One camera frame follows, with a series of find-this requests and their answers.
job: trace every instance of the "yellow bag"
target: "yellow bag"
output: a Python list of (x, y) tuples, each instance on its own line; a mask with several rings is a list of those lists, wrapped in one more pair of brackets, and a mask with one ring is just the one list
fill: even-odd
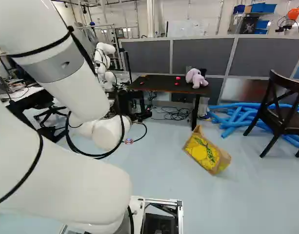
[(232, 159), (226, 151), (204, 137), (200, 125), (196, 126), (183, 150), (211, 174), (223, 171)]

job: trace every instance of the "cubicle divider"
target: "cubicle divider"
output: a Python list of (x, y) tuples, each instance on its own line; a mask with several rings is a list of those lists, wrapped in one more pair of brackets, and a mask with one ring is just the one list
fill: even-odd
[(120, 46), (129, 53), (132, 73), (185, 75), (187, 66), (206, 68), (206, 78), (221, 81), (217, 82), (221, 85), (216, 86), (219, 91), (216, 90), (216, 97), (212, 98), (215, 102), (259, 102), (271, 69), (293, 78), (299, 67), (299, 37), (227, 35), (122, 39)]

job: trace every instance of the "pink plush toy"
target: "pink plush toy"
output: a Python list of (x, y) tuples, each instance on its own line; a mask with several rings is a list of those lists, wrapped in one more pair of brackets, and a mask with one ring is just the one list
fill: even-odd
[(186, 82), (193, 83), (193, 88), (198, 89), (200, 85), (207, 86), (209, 83), (205, 80), (204, 76), (201, 75), (200, 70), (192, 68), (186, 74)]

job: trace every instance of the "wooden chair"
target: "wooden chair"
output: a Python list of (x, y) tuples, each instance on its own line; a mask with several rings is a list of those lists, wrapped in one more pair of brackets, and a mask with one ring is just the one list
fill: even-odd
[[(276, 94), (276, 85), (286, 88), (287, 92), (278, 97)], [(279, 100), (292, 94), (297, 94), (292, 107), (279, 107)], [(269, 106), (272, 104), (275, 105), (275, 109), (269, 109)], [(280, 135), (299, 135), (299, 112), (297, 112), (298, 104), (299, 81), (285, 78), (277, 74), (274, 70), (271, 70), (267, 90), (261, 102), (261, 106), (247, 130), (243, 133), (244, 136), (248, 135), (256, 125), (259, 118), (273, 131), (274, 137), (260, 154), (260, 157), (264, 157), (268, 153)]]

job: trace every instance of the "red object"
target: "red object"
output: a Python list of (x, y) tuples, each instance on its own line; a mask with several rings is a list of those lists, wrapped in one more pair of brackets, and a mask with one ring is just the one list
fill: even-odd
[(288, 12), (287, 16), (290, 20), (297, 20), (297, 18), (299, 16), (299, 8), (292, 8)]

